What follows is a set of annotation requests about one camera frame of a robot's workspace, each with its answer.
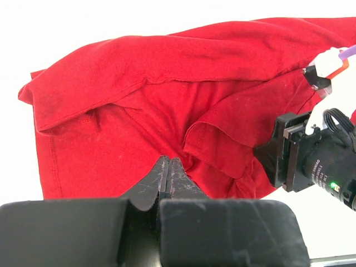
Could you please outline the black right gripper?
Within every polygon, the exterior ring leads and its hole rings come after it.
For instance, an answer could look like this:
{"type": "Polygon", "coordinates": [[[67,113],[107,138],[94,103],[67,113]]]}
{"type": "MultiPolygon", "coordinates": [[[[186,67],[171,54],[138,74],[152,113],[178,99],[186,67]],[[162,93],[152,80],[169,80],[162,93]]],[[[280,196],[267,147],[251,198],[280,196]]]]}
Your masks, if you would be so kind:
{"type": "Polygon", "coordinates": [[[286,163],[282,177],[286,191],[319,186],[355,210],[355,125],[342,112],[325,112],[326,128],[313,125],[306,135],[310,113],[287,113],[276,120],[277,133],[253,148],[253,154],[271,184],[280,184],[280,160],[286,163]]]}

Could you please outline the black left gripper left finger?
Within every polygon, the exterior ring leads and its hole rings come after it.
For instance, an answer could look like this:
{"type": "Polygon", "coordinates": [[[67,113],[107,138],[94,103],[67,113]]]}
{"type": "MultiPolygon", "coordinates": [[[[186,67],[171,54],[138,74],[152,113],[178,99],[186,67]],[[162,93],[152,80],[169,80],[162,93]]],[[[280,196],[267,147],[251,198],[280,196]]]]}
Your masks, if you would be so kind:
{"type": "Polygon", "coordinates": [[[169,160],[122,197],[1,206],[2,266],[160,266],[156,230],[169,160]]]}

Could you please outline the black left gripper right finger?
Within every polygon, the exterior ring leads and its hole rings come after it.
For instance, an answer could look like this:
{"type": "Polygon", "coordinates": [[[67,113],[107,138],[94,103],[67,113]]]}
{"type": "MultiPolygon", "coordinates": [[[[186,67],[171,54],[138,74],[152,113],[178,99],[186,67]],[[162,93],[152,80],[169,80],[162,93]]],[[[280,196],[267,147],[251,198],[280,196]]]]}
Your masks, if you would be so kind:
{"type": "Polygon", "coordinates": [[[160,202],[162,266],[309,266],[295,214],[275,200],[210,199],[171,160],[160,202]],[[182,198],[179,189],[187,197],[182,198]]]}

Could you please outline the red t-shirt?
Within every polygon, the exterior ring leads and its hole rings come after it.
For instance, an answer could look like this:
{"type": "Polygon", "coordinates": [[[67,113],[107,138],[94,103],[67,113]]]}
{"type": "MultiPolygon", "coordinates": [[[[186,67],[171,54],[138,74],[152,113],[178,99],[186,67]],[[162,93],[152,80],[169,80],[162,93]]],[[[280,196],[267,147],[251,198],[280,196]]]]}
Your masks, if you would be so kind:
{"type": "Polygon", "coordinates": [[[349,17],[225,22],[83,46],[32,73],[18,94],[33,107],[43,196],[120,196],[166,155],[210,197],[265,197],[274,189],[253,148],[278,116],[320,101],[302,69],[353,44],[349,17]]]}

